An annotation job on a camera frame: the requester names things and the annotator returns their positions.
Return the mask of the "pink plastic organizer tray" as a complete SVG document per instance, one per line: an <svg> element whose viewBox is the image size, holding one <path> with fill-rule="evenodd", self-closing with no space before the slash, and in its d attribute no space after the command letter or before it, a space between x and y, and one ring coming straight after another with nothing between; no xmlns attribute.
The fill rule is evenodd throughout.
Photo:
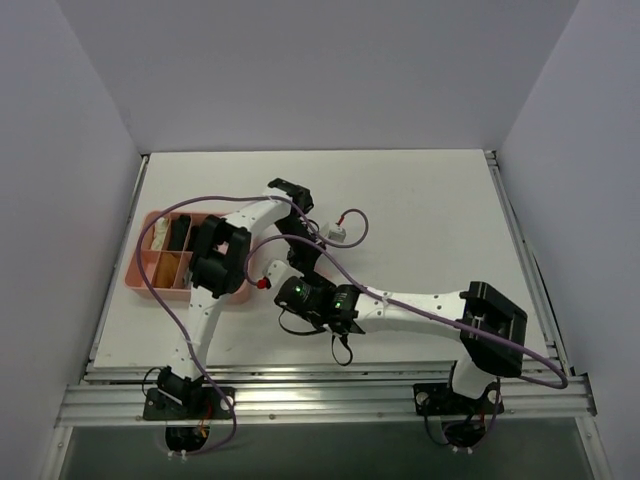
<svg viewBox="0 0 640 480"><path fill-rule="evenodd" d="M191 217L191 226L189 234L187 235L184 249L182 251L170 251L170 252L189 252L191 254L191 258L195 248L196 237L199 233L200 227L203 224L204 220L208 216L208 213L197 213L197 212L172 212L169 214L165 214L162 217L166 217L170 220L175 218L181 214L189 215ZM167 249L167 245L169 243L170 237L170 227L167 235L167 239L165 241L165 245L161 251L152 251L149 249L151 240L152 240L152 232L153 225L158 215L157 211L150 212L146 218L144 219L143 226L149 226L149 229L142 236L141 246L140 246L140 260L137 260L137 254L133 253L130 264L127 268L124 284L125 286L138 294L143 298L152 299L153 295L151 294L149 288L146 286L146 283L143 280L143 277L146 277L150 284L153 286L153 279L156 273L156 267L159 261L160 253L169 251ZM191 290L191 271L190 266L188 269L188 285L185 289L157 289L153 286L158 295L165 301L174 301L174 302L187 302L190 298L190 290Z"/></svg>

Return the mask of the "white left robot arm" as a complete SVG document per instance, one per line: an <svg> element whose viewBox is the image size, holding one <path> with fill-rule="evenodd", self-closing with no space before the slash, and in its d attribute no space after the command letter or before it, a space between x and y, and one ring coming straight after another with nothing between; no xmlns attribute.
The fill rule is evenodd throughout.
<svg viewBox="0 0 640 480"><path fill-rule="evenodd" d="M224 306L247 282L249 253L256 236L276 227L289 244L288 265L313 287L329 285L315 271L325 242L306 218L314 206L309 189L276 178L263 194L243 202L232 213L207 216L195 237L188 267L188 317L178 324L183 342L157 380L166 408L179 419L194 417L204 403L204 363L213 333Z"/></svg>

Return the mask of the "white rolled cloth in tray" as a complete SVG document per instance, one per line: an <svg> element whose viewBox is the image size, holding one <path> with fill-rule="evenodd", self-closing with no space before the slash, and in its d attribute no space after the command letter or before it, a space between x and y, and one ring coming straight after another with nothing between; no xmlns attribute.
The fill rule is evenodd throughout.
<svg viewBox="0 0 640 480"><path fill-rule="evenodd" d="M169 232L170 220L166 217L161 217L154 222L152 240L149 249L152 251L161 251L165 245L167 235Z"/></svg>

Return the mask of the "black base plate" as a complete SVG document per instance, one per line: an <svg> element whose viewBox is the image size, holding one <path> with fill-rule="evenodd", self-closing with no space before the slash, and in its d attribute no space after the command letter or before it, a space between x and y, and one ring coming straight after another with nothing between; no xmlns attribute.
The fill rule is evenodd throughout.
<svg viewBox="0 0 640 480"><path fill-rule="evenodd" d="M497 383L489 384L478 399L454 393L446 383L417 383L412 386L415 411L422 416L467 416L502 414L504 403L495 406Z"/></svg>
<svg viewBox="0 0 640 480"><path fill-rule="evenodd" d="M146 421L230 420L228 403L234 403L235 390L223 387L222 391L227 401L212 387L204 387L182 402L159 388L151 388L146 392L142 418Z"/></svg>

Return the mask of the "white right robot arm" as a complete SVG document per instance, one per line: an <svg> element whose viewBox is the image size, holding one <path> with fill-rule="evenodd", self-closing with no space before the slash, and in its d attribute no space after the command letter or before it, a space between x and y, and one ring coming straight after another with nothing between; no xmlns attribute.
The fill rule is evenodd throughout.
<svg viewBox="0 0 640 480"><path fill-rule="evenodd" d="M291 277L281 284L274 303L348 345L350 335L404 332L459 343L444 400L455 412L475 406L500 378L522 374L527 314L485 282L467 290L408 294L356 285L311 283Z"/></svg>

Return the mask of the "orange rolled cloth in tray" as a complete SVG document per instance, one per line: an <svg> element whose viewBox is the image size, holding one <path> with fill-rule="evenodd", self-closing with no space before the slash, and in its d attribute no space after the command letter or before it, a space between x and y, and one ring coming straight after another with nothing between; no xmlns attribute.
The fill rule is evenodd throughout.
<svg viewBox="0 0 640 480"><path fill-rule="evenodd" d="M157 289L185 289L188 285L190 261L189 252L161 252L153 286Z"/></svg>

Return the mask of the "aluminium frame rail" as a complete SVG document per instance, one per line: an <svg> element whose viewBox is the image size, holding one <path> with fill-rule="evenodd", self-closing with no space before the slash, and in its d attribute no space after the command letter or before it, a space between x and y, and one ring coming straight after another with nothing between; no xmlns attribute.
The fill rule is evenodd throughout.
<svg viewBox="0 0 640 480"><path fill-rule="evenodd" d="M335 382L250 382L235 387L239 425L411 422L413 379ZM554 390L503 380L505 412L500 419L587 417L596 413L586 380L573 378ZM67 389L58 413L60 427L116 427L147 424L137 385L80 385Z"/></svg>

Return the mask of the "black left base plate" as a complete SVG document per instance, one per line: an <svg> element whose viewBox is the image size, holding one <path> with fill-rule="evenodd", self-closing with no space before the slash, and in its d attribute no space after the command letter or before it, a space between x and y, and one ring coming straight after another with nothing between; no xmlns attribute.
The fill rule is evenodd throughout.
<svg viewBox="0 0 640 480"><path fill-rule="evenodd" d="M204 387L182 402L159 388L151 388L146 392L142 418L146 421L230 420L228 403L234 403L235 390L223 387L222 391L227 401L212 387Z"/></svg>

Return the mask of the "black rolled cloth in tray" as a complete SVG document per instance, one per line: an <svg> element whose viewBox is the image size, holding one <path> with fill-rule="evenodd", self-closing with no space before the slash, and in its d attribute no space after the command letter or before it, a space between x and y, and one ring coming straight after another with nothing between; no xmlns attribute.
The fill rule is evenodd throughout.
<svg viewBox="0 0 640 480"><path fill-rule="evenodd" d="M182 251L191 226L191 217L181 214L171 219L170 237L167 249L169 251Z"/></svg>

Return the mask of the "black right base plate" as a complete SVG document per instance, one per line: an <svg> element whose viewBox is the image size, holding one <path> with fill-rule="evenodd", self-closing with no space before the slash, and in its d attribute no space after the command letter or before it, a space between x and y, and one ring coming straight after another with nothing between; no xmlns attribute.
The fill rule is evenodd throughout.
<svg viewBox="0 0 640 480"><path fill-rule="evenodd" d="M415 411L422 416L467 416L502 414L504 403L495 406L497 383L489 384L478 399L454 393L446 383L417 383L412 386Z"/></svg>

